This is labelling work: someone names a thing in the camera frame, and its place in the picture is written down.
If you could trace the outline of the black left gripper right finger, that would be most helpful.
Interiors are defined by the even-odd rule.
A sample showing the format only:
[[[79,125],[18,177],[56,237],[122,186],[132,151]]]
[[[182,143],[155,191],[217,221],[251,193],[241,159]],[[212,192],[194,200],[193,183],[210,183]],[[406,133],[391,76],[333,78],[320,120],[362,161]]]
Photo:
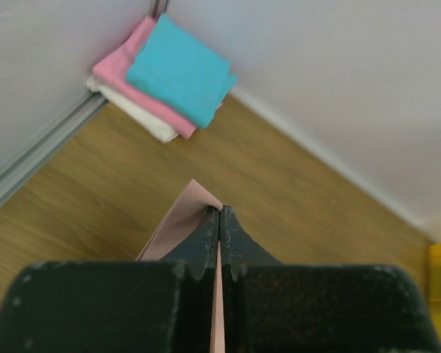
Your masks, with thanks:
[[[415,283],[392,265],[286,265],[220,212],[228,352],[441,352]]]

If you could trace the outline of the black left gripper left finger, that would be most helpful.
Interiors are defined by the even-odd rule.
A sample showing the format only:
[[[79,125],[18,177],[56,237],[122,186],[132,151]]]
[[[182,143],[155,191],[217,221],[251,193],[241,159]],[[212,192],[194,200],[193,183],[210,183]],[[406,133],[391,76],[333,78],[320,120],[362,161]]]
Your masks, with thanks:
[[[220,213],[155,261],[43,261],[0,306],[0,352],[208,352]]]

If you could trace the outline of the dusty pink t shirt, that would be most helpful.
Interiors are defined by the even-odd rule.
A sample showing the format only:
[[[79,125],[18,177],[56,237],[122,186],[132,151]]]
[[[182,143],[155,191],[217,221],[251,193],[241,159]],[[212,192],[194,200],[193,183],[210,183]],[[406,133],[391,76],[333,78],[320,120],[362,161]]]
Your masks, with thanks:
[[[221,201],[197,181],[190,180],[137,256],[137,260],[159,260],[167,255],[196,229],[209,206],[217,210],[223,209]],[[222,271],[219,254],[215,269],[210,351],[225,352]]]

